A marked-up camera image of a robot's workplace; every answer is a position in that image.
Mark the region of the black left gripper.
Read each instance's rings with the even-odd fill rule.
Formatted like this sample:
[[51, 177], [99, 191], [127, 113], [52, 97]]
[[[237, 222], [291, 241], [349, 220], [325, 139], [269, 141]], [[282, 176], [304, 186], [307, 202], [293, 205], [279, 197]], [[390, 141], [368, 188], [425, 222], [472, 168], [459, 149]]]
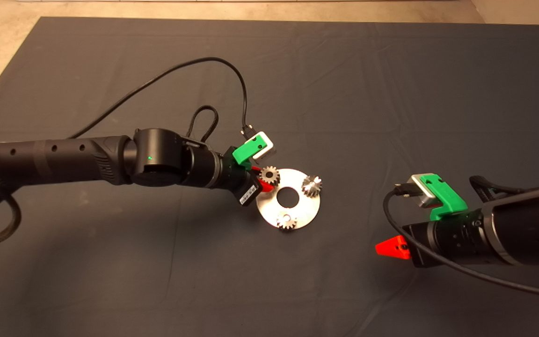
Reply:
[[233, 194], [241, 206], [248, 206], [256, 197], [263, 193], [270, 193], [274, 186], [264, 181], [258, 181], [257, 175], [261, 169], [256, 166], [242, 166], [233, 157], [236, 147], [228, 147], [221, 158], [220, 188]]

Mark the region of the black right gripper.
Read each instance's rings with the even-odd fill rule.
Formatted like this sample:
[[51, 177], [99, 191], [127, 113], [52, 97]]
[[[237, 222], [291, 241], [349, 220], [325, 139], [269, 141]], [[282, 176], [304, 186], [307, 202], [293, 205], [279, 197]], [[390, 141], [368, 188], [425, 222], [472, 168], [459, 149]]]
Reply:
[[[462, 212], [441, 220], [404, 225], [415, 240], [435, 253], [461, 265], [492, 263], [492, 247], [483, 232], [481, 211]], [[379, 256], [410, 260], [404, 236], [396, 235], [376, 245]]]

